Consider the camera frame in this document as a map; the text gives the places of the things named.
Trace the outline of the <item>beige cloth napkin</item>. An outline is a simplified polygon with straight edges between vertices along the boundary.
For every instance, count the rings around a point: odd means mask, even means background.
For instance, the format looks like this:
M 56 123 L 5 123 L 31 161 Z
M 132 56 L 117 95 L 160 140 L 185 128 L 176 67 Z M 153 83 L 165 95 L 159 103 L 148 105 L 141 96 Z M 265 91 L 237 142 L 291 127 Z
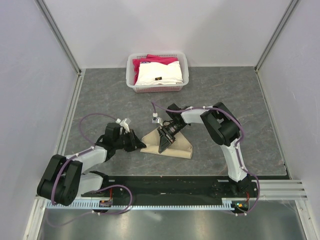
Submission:
M 141 141 L 146 145 L 146 148 L 140 150 L 141 153 L 183 159 L 191 159 L 193 155 L 193 146 L 180 132 L 175 135 L 175 142 L 162 153 L 159 153 L 160 136 L 157 129 L 145 135 Z

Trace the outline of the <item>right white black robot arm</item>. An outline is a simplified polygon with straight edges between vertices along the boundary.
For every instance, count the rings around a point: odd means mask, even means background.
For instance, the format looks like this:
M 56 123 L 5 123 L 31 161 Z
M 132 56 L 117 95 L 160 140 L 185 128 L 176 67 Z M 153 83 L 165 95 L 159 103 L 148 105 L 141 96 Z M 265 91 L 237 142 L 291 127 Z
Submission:
M 176 135 L 187 125 L 203 124 L 211 139 L 221 147 L 226 161 L 228 177 L 232 181 L 229 191 L 235 197 L 242 196 L 247 191 L 243 181 L 248 176 L 245 167 L 240 141 L 244 131 L 240 122 L 221 102 L 212 106 L 178 107 L 175 103 L 165 109 L 171 122 L 157 128 L 159 134 L 158 152 L 161 154 L 176 141 Z

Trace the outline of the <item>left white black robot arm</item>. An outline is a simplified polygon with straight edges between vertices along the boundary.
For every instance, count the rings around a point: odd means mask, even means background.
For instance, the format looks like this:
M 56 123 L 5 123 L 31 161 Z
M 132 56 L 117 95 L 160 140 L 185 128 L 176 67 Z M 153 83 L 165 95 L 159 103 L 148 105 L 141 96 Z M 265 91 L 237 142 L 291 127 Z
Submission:
M 87 188 L 92 183 L 92 191 L 99 197 L 104 197 L 110 191 L 109 183 L 100 174 L 92 173 L 85 177 L 83 172 L 110 160 L 117 150 L 133 152 L 145 147 L 133 129 L 122 123 L 108 123 L 104 134 L 88 149 L 74 155 L 53 155 L 36 193 L 50 200 L 53 205 L 69 206 L 79 195 L 80 186 Z

